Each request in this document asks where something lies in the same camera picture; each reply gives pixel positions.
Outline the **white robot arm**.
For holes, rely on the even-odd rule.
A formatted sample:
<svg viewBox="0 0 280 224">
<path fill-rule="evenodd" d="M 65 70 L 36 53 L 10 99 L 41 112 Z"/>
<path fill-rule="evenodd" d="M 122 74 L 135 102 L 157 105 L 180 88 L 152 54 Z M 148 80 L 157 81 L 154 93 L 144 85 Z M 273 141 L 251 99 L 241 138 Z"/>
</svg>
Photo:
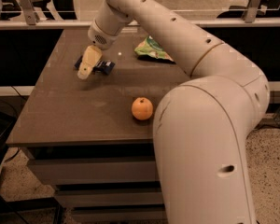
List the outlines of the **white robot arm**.
<svg viewBox="0 0 280 224">
<path fill-rule="evenodd" d="M 266 76 L 244 55 L 154 0 L 104 0 L 92 44 L 137 21 L 189 81 L 156 108 L 153 143 L 169 224 L 257 224 L 245 140 L 264 116 Z"/>
</svg>

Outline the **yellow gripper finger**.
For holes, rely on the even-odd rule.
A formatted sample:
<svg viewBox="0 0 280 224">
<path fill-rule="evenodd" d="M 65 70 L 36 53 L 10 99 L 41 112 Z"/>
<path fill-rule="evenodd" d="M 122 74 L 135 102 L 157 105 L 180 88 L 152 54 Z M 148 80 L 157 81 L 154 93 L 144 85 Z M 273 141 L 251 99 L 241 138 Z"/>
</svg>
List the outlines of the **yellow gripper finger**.
<svg viewBox="0 0 280 224">
<path fill-rule="evenodd" d="M 98 47 L 94 45 L 88 46 L 82 55 L 82 61 L 78 68 L 77 76 L 80 79 L 86 79 L 101 57 L 102 51 Z"/>
</svg>

